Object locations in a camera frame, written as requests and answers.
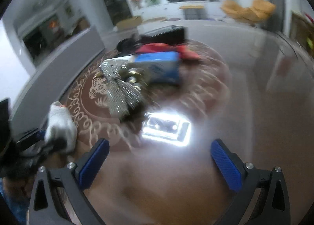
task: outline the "yellow chair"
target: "yellow chair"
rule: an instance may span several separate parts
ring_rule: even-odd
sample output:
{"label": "yellow chair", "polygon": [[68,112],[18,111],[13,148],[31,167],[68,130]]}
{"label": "yellow chair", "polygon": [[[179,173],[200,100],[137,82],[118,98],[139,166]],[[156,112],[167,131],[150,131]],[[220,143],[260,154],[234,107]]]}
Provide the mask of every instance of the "yellow chair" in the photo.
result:
{"label": "yellow chair", "polygon": [[118,28],[119,31],[135,28],[142,24],[143,20],[141,16],[135,16],[132,18],[128,18],[125,20],[121,20],[117,22],[116,27]]}
{"label": "yellow chair", "polygon": [[255,24],[268,19],[276,5],[265,0],[253,0],[252,7],[243,8],[235,1],[225,0],[221,9],[238,22]]}

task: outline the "black box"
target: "black box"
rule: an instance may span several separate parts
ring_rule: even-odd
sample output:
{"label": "black box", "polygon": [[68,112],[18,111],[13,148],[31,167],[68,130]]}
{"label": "black box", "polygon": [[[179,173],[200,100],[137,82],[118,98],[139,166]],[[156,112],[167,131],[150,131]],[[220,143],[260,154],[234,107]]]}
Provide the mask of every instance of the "black box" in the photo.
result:
{"label": "black box", "polygon": [[168,45],[182,44],[185,42],[185,27],[166,26],[149,31],[141,36],[142,44],[165,43]]}

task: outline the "white cabinet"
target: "white cabinet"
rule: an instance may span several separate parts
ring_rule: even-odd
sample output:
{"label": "white cabinet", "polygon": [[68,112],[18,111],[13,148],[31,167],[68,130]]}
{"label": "white cabinet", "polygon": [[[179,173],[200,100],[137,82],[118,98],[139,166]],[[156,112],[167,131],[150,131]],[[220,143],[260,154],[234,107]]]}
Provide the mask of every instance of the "white cabinet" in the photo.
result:
{"label": "white cabinet", "polygon": [[133,16],[142,16],[143,20],[156,17],[181,18],[184,19],[184,11],[179,9],[181,6],[203,5],[207,18],[220,18],[226,14],[221,10],[221,2],[174,2],[159,4],[142,9],[133,10]]}

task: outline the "led light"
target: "led light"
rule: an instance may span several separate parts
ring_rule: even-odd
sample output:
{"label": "led light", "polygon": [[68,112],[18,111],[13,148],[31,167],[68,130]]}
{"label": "led light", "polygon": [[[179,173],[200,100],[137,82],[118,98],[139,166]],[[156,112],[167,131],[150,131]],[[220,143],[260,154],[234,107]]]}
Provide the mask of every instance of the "led light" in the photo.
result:
{"label": "led light", "polygon": [[191,123],[181,115],[167,113],[146,113],[142,138],[187,146],[190,142]]}

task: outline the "red cloth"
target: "red cloth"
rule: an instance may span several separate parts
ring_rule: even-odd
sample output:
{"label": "red cloth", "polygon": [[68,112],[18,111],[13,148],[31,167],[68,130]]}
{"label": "red cloth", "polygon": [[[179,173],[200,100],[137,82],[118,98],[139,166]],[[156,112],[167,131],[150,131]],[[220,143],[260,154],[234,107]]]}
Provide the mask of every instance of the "red cloth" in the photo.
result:
{"label": "red cloth", "polygon": [[149,43],[141,46],[136,53],[144,54],[144,53],[157,53],[157,52],[167,52],[167,51],[176,51],[179,53],[179,57],[182,60],[199,60],[200,56],[192,51],[186,45],[177,45],[170,46],[164,43]]}

